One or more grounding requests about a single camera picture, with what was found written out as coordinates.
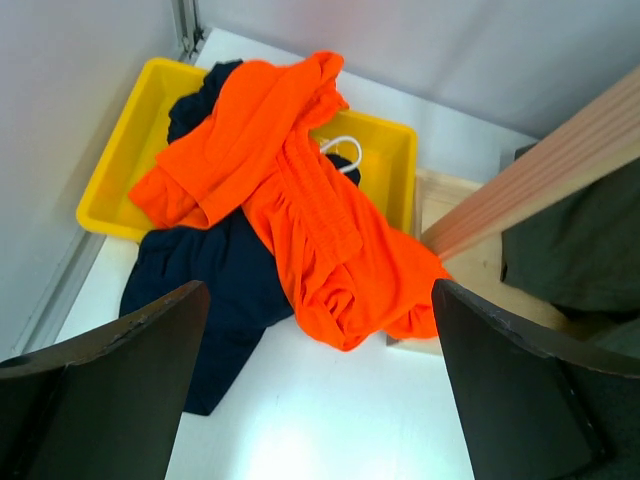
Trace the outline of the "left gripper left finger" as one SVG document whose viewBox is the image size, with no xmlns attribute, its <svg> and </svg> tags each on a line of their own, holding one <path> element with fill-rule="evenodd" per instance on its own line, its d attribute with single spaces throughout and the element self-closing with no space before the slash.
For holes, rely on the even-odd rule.
<svg viewBox="0 0 640 480">
<path fill-rule="evenodd" d="M 164 478 L 210 297 L 191 281 L 1 364 L 4 479 Z"/>
</svg>

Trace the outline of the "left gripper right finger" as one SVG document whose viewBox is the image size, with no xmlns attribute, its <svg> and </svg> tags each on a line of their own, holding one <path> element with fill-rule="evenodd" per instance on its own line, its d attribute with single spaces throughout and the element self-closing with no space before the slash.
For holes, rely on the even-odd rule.
<svg viewBox="0 0 640 480">
<path fill-rule="evenodd" d="M 638 478 L 638 359 L 451 280 L 435 283 L 432 302 L 475 478 Z"/>
</svg>

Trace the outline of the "dark olive shorts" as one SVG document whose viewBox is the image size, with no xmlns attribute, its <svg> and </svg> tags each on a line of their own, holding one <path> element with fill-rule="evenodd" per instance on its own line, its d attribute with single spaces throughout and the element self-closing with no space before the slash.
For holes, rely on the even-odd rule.
<svg viewBox="0 0 640 480">
<path fill-rule="evenodd" d="M 550 303 L 566 332 L 639 355 L 639 163 L 502 234 L 502 281 Z"/>
</svg>

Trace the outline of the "navy blue shorts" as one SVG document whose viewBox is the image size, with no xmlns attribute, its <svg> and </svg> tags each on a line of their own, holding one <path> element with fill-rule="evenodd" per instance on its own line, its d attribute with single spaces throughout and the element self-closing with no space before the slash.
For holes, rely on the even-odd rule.
<svg viewBox="0 0 640 480">
<path fill-rule="evenodd" d="M 293 309 L 273 255 L 244 212 L 236 209 L 209 230 L 152 230 L 139 245 L 119 313 L 128 315 L 190 281 L 210 294 L 184 410 L 208 416 L 223 399 L 265 330 Z"/>
</svg>

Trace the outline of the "orange mesh shorts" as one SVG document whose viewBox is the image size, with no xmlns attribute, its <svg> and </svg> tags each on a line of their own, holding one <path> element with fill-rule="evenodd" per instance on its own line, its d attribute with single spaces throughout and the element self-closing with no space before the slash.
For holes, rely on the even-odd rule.
<svg viewBox="0 0 640 480">
<path fill-rule="evenodd" d="M 129 196 L 161 228 L 205 229 L 241 209 L 315 340 L 349 351 L 379 331 L 430 339 L 431 291 L 446 269 L 391 227 L 311 135 L 347 108 L 336 86 L 343 64 L 331 51 L 289 66 L 242 63 L 211 113 L 158 154 Z"/>
</svg>

